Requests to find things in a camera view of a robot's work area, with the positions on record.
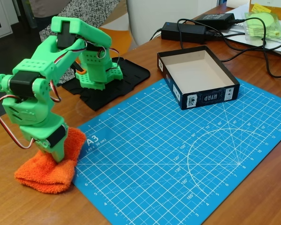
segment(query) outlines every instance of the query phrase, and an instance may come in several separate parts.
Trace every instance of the open box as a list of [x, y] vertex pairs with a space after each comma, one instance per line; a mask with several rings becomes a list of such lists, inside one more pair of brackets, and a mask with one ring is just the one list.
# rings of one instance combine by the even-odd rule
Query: open box
[[157, 64], [181, 109], [237, 99], [239, 82], [205, 45], [160, 52]]

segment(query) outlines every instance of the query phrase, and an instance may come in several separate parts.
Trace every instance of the blue cutting mat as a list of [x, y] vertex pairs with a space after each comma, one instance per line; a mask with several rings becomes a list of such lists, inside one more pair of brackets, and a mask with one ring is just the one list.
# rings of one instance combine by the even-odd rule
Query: blue cutting mat
[[240, 82], [182, 111], [162, 80], [88, 121], [74, 184], [114, 225], [202, 223], [281, 140], [281, 98]]

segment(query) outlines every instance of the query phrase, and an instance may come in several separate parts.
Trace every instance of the power adapter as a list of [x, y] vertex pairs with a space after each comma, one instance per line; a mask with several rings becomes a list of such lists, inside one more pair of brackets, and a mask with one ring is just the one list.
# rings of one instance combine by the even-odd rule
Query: power adapter
[[[215, 40], [220, 35], [207, 30], [205, 26], [179, 24], [182, 41], [203, 44], [206, 40]], [[176, 22], [166, 22], [161, 29], [161, 38], [166, 40], [180, 41], [180, 33]]]
[[217, 30], [227, 30], [235, 20], [233, 13], [222, 13], [222, 14], [203, 14], [195, 21], [202, 23], [206, 26], [213, 27]]

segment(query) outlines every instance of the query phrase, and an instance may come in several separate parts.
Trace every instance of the green robotic arm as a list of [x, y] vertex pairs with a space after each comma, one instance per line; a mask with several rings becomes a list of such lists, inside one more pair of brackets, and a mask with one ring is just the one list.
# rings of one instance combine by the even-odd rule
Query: green robotic arm
[[[52, 19], [52, 31], [57, 36], [48, 37], [31, 59], [24, 59], [13, 69], [12, 75], [0, 74], [0, 91], [7, 93], [0, 101], [30, 145], [22, 146], [1, 118], [0, 123], [19, 147], [26, 149], [35, 143], [60, 162], [68, 126], [61, 116], [51, 112], [54, 102], [61, 100], [55, 84], [77, 57], [86, 71], [83, 75], [76, 73], [82, 87], [102, 90], [106, 83], [122, 76], [119, 66], [113, 65], [109, 56], [111, 38], [106, 33], [79, 19], [64, 17]], [[50, 96], [50, 89], [58, 99]]]

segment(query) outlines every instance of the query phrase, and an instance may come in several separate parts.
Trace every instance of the orange towel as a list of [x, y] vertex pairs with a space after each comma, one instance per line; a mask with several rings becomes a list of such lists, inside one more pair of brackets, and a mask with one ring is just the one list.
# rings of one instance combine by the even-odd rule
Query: orange towel
[[75, 174], [80, 150], [86, 140], [85, 134], [77, 128], [68, 129], [64, 142], [64, 159], [56, 163], [48, 153], [37, 154], [15, 172], [15, 179], [43, 193], [56, 194], [69, 188]]

